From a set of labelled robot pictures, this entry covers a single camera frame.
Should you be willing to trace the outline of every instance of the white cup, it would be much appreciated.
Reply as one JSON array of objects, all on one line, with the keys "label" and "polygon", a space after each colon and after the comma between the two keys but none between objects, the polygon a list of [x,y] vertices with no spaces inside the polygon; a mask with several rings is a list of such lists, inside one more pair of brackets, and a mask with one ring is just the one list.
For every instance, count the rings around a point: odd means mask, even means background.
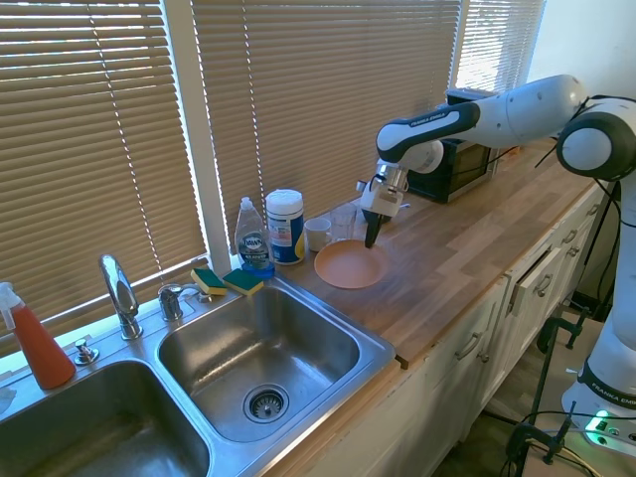
[{"label": "white cup", "polygon": [[322,250],[331,241],[331,222],[327,219],[309,219],[305,222],[305,236],[311,251]]}]

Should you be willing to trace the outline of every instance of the wooden countertop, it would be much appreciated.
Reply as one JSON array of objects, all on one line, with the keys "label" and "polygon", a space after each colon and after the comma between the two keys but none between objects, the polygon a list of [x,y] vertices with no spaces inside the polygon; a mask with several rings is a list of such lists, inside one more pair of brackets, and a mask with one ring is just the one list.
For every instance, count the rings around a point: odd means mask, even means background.
[{"label": "wooden countertop", "polygon": [[[325,283],[314,271],[313,252],[277,272],[387,339],[406,369],[592,184],[565,171],[554,155],[535,169],[553,144],[542,140],[509,154],[492,181],[451,204],[405,194],[410,208],[380,231],[377,244],[392,265],[374,286],[342,290]],[[365,231],[358,214],[355,238],[364,239]]]}]

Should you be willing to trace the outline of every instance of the double sink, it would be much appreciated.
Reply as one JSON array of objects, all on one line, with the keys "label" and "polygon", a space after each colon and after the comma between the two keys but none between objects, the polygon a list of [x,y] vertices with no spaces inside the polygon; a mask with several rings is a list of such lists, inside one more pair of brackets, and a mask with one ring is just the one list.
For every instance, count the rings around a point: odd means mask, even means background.
[{"label": "double sink", "polygon": [[280,278],[184,301],[179,322],[156,307],[141,338],[92,343],[100,358],[60,390],[0,389],[0,476],[260,475],[395,356]]}]

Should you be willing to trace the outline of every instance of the clear plastic cup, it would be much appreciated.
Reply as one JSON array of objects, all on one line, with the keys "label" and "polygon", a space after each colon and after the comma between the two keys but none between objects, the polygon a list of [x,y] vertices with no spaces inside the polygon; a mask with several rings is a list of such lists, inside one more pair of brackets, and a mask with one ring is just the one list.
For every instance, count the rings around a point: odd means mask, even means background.
[{"label": "clear plastic cup", "polygon": [[351,203],[343,204],[331,211],[329,219],[332,241],[353,238],[357,212],[358,208]]}]

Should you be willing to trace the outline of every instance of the sink basin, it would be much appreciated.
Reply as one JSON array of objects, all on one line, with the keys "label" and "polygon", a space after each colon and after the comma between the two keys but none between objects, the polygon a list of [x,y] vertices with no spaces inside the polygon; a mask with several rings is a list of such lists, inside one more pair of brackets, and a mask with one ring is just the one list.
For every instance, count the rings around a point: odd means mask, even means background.
[{"label": "sink basin", "polygon": [[101,368],[0,422],[0,475],[205,476],[208,446],[154,373]]},{"label": "sink basin", "polygon": [[311,303],[265,287],[174,331],[159,360],[225,438],[271,435],[361,358],[354,336]]}]

